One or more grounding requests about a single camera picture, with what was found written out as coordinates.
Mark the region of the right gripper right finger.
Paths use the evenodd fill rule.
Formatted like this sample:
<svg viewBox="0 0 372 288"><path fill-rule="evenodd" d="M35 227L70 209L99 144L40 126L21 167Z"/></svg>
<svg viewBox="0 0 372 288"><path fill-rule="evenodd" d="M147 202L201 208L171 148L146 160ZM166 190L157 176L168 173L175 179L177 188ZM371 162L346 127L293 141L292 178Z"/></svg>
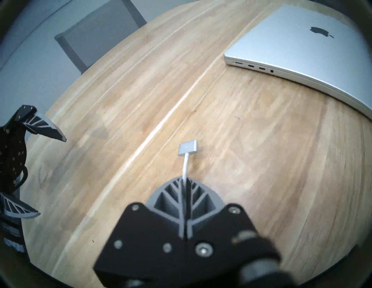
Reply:
<svg viewBox="0 0 372 288"><path fill-rule="evenodd" d="M237 204L223 204L208 187L187 179L186 236L197 282L190 287L249 287L259 278L257 230Z"/></svg>

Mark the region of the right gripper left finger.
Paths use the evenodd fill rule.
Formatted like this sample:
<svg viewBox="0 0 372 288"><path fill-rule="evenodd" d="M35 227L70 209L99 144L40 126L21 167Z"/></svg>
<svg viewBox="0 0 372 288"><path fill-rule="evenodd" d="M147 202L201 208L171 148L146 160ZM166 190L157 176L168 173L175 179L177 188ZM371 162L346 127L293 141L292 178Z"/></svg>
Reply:
<svg viewBox="0 0 372 288"><path fill-rule="evenodd" d="M158 187L146 203L127 205L93 270L105 288L155 282L182 252L186 196L181 177Z"/></svg>

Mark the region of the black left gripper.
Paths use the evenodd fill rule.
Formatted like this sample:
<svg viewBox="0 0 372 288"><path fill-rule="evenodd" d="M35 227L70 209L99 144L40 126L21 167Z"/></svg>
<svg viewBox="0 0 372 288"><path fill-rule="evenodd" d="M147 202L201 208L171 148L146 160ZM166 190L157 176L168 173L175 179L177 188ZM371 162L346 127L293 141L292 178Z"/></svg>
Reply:
<svg viewBox="0 0 372 288"><path fill-rule="evenodd" d="M36 218L40 212L11 195L28 177L26 130L35 135L66 142L63 132L35 106L23 105L15 113L14 123L0 130L0 207L1 213L13 218Z"/></svg>

